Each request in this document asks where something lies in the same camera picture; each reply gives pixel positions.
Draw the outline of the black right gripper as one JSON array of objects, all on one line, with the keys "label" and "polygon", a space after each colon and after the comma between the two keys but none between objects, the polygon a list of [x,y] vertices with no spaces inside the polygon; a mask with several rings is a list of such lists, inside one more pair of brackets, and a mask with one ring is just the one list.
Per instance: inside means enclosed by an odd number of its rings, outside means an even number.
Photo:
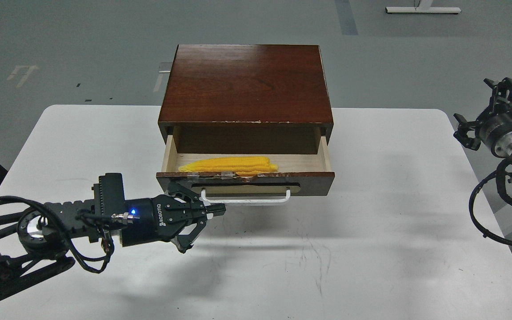
[{"label": "black right gripper", "polygon": [[[485,109],[485,115],[491,117],[482,123],[479,119],[467,121],[464,116],[454,113],[458,126],[453,136],[464,148],[477,151],[482,141],[494,156],[512,157],[512,79],[506,77],[494,81],[485,78],[484,83],[492,89]],[[475,137],[468,136],[470,131],[476,132]]]}]

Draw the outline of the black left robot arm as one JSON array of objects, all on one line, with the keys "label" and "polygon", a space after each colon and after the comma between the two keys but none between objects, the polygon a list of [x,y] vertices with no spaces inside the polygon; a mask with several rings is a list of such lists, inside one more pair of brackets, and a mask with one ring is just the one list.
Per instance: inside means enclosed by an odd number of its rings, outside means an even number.
[{"label": "black left robot arm", "polygon": [[154,198],[126,199],[120,173],[107,173],[93,185],[94,199],[39,203],[0,196],[0,300],[48,280],[79,263],[103,272],[114,253],[112,236],[122,246],[171,242],[181,253],[224,204],[206,205],[180,184]]}]

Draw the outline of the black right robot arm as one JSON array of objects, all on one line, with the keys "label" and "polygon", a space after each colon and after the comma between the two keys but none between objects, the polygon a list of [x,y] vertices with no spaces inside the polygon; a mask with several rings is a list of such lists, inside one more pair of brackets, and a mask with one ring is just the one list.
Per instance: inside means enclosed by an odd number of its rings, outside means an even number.
[{"label": "black right robot arm", "polygon": [[[475,121],[454,114],[458,126],[453,136],[471,150],[476,151],[484,144],[493,156],[512,166],[512,79],[484,79],[484,83],[492,90],[488,106]],[[512,206],[512,173],[498,168],[493,175],[498,194]]]}]

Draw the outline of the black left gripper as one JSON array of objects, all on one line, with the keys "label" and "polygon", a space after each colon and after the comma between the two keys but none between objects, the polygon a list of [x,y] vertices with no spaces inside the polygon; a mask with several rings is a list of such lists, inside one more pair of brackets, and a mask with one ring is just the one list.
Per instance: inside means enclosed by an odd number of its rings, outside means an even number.
[{"label": "black left gripper", "polygon": [[[167,195],[125,201],[128,212],[137,219],[120,231],[120,243],[123,247],[170,241],[184,254],[193,247],[195,240],[207,226],[208,219],[222,216],[226,212],[225,204],[205,205],[199,194],[176,182],[169,183]],[[163,213],[165,206],[166,221]],[[174,227],[167,222],[177,221],[191,224],[174,237]]]}]

